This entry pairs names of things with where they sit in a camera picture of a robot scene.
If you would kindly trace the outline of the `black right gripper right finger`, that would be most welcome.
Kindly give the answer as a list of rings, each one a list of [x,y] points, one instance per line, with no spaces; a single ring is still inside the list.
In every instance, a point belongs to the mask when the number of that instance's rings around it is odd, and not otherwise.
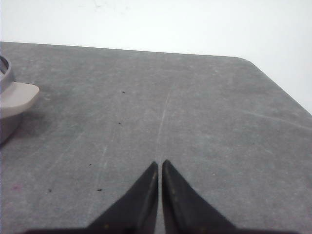
[[[162,164],[162,204],[167,230],[236,229],[191,187],[169,160]]]

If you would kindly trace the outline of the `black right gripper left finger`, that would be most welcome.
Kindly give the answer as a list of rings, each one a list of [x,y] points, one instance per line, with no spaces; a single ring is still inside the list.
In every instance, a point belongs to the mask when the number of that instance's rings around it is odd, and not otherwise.
[[[131,188],[88,228],[154,230],[158,208],[158,164],[152,162]]]

